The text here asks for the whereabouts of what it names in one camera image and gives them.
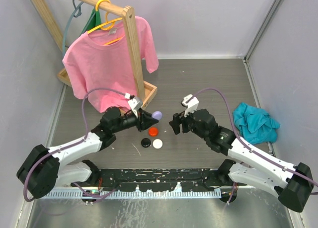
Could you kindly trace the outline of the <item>red earbud case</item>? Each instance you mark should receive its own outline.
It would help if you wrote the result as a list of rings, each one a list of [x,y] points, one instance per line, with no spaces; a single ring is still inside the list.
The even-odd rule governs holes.
[[[151,137],[156,137],[159,134],[159,129],[157,127],[150,127],[148,133]]]

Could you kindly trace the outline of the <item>purple earbud case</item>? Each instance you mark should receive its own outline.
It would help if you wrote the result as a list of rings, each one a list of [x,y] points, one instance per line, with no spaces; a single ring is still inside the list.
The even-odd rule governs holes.
[[[162,113],[160,111],[155,111],[152,113],[152,118],[156,120],[160,120],[163,117]]]

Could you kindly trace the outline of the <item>black earbud case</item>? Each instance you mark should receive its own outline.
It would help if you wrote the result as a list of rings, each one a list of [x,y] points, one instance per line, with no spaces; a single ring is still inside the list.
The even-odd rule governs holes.
[[[141,146],[144,147],[144,148],[148,148],[150,147],[152,144],[151,140],[149,138],[143,138],[141,140]]]

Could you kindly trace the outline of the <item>white earbud case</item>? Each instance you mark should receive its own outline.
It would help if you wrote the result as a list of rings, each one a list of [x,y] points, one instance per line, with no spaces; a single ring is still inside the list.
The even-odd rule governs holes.
[[[155,149],[161,149],[162,146],[163,146],[163,142],[162,142],[161,139],[155,139],[155,140],[153,140],[153,147],[154,147]]]

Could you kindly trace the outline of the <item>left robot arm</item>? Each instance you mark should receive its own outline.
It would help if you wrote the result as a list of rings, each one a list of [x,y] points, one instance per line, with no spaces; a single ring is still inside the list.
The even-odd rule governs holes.
[[[74,182],[95,186],[101,178],[100,169],[87,159],[77,164],[72,162],[109,147],[116,140],[117,132],[131,127],[141,132],[158,122],[143,109],[121,114],[118,107],[110,107],[87,136],[50,148],[35,146],[16,176],[35,199],[44,197],[54,187]]]

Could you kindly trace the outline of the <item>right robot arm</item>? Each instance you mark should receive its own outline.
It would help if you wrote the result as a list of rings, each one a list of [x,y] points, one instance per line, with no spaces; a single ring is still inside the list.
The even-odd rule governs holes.
[[[294,165],[256,148],[230,129],[219,126],[206,109],[175,113],[169,125],[176,135],[192,132],[211,150],[229,157],[218,169],[218,180],[223,185],[247,184],[273,195],[294,212],[304,210],[314,188],[308,165]]]

